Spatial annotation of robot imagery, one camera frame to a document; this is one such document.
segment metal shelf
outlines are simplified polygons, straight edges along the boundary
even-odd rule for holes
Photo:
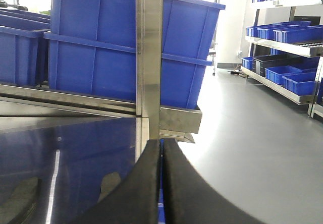
[[[275,0],[252,3],[255,9],[323,5],[323,0]]]
[[[290,99],[291,101],[295,102],[296,104],[308,104],[312,101],[312,95],[306,96],[299,96],[294,94],[293,92],[283,88],[280,85],[275,84],[274,82],[260,76],[259,74],[254,73],[253,71],[241,67],[242,72],[246,75],[252,77],[253,79],[257,80],[258,82],[264,84],[265,86],[269,87],[270,89],[276,91],[277,93],[281,94],[282,96]]]
[[[285,51],[293,53],[299,56],[312,58],[318,57],[323,52],[323,42],[309,42],[307,44],[298,43],[298,44],[288,44],[272,40],[261,39],[257,37],[246,36],[245,39],[253,44],[261,45],[265,47],[270,47],[273,49],[278,49],[280,51]]]
[[[323,106],[320,104],[316,104],[314,108],[314,114],[317,114],[323,118]]]

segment metal shelving rack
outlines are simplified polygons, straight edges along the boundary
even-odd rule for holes
[[[253,3],[252,7],[256,9],[254,25],[256,26],[258,24],[260,9],[291,7],[289,21],[292,21],[294,19],[296,7],[312,6],[312,5],[323,5],[323,0],[275,0],[275,1],[264,1],[264,2]],[[304,44],[304,43],[288,44],[288,43],[281,43],[281,42],[265,40],[261,38],[250,37],[250,36],[246,36],[245,39],[248,42],[250,42],[250,50],[249,50],[250,57],[254,56],[255,45],[261,45],[261,46],[285,51],[288,53],[293,53],[307,58],[320,56],[316,79],[315,79],[315,82],[316,82],[315,92],[313,93],[313,95],[306,95],[306,96],[296,95],[295,93],[283,88],[280,85],[275,84],[274,82],[266,79],[265,77],[262,77],[244,67],[242,67],[242,72],[254,78],[255,80],[259,81],[260,83],[266,85],[272,90],[278,92],[284,97],[290,99],[296,104],[309,104],[308,114],[311,117],[313,117],[314,114],[318,114],[323,117],[323,106],[317,103],[317,99],[318,99],[317,96],[319,95],[320,82],[323,76],[323,70],[322,70],[323,41],[313,41],[307,44]]]

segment gray floor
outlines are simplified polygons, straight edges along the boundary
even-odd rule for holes
[[[196,144],[181,148],[231,202],[267,224],[323,223],[323,123],[253,79],[207,69]]]

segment stainless steel frame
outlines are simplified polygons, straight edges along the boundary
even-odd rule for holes
[[[309,104],[308,107],[308,115],[312,118],[314,117],[314,114],[317,114],[322,117],[322,106],[318,104],[318,95],[321,88],[322,83],[322,77],[323,77],[323,57],[320,57],[316,77],[315,77],[315,87],[314,92],[312,96],[312,101]]]
[[[278,49],[281,51],[293,53],[299,56],[311,58],[311,57],[317,57],[320,56],[323,52],[323,42],[317,42],[314,41],[310,44],[288,44],[288,43],[282,43],[272,40],[266,40],[256,37],[250,37],[246,36],[245,39],[253,44],[266,46],[274,49]]]
[[[170,136],[198,133],[202,119],[199,109],[161,106],[160,128]],[[78,95],[48,89],[0,84],[2,117],[136,117],[134,102]]]
[[[136,119],[136,161],[144,151],[149,140],[149,118]]]
[[[136,0],[137,116],[149,118],[151,139],[159,138],[163,0]]]
[[[254,18],[254,22],[253,22],[253,26],[257,26],[258,25],[259,14],[260,14],[260,10],[257,9],[256,10],[256,14],[255,14],[255,18]],[[250,48],[249,48],[249,57],[253,57],[254,56],[254,50],[255,50],[255,43],[251,43],[250,44]]]
[[[257,80],[258,82],[264,84],[265,86],[269,87],[270,89],[273,89],[274,91],[283,95],[284,97],[290,99],[296,104],[308,104],[312,101],[312,95],[299,96],[297,94],[294,94],[293,92],[283,88],[282,86],[277,85],[274,82],[266,79],[265,77],[262,77],[259,74],[256,74],[253,71],[244,67],[242,67],[242,72]]]
[[[289,20],[288,21],[293,21],[294,20],[295,12],[296,12],[296,6],[292,6],[291,10],[289,12]]]

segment black storage crate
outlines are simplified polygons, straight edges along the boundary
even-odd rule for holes
[[[296,63],[301,63],[302,57],[292,54],[280,54],[270,56],[259,56],[253,58],[253,71],[263,77],[266,76],[266,68],[285,66]]]

